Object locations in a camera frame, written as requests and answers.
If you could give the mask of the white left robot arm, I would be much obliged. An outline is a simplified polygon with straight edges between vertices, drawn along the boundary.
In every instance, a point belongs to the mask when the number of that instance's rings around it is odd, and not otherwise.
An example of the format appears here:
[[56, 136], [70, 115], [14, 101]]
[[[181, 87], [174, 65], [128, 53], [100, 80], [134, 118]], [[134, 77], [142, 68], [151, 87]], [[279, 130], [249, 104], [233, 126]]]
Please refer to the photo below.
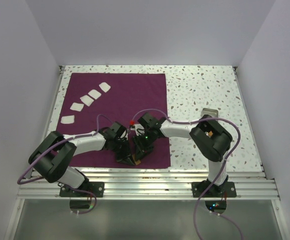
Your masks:
[[135, 166], [126, 134], [127, 128], [118, 122], [82, 135], [53, 131], [32, 153], [28, 163], [49, 183], [67, 185], [81, 197], [87, 194], [89, 184], [83, 173], [69, 166], [72, 158], [87, 152], [110, 150], [118, 163]]

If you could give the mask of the steel instrument tray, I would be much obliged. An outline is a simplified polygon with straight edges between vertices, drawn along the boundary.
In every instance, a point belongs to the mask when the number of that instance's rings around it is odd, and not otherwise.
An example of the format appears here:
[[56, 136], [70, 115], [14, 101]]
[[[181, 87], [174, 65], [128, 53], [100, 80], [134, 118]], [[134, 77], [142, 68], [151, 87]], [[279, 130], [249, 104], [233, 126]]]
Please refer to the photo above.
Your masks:
[[218, 121], [219, 112], [212, 108], [203, 108], [201, 111], [201, 119], [208, 119], [210, 121]]

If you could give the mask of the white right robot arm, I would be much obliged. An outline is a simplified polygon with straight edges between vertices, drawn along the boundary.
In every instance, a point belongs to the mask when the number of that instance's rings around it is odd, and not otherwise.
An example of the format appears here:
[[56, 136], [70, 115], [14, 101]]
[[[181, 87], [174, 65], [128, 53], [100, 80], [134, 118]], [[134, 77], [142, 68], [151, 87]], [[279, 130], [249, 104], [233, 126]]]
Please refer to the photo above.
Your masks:
[[147, 112], [138, 122], [143, 127], [143, 132], [133, 137], [137, 160], [151, 153], [154, 142], [158, 139], [190, 139], [208, 160], [209, 194], [219, 196], [225, 191], [224, 183], [228, 180], [228, 174], [224, 158], [231, 147], [233, 137], [216, 119], [206, 114], [197, 123], [176, 122], [165, 117], [157, 119]]

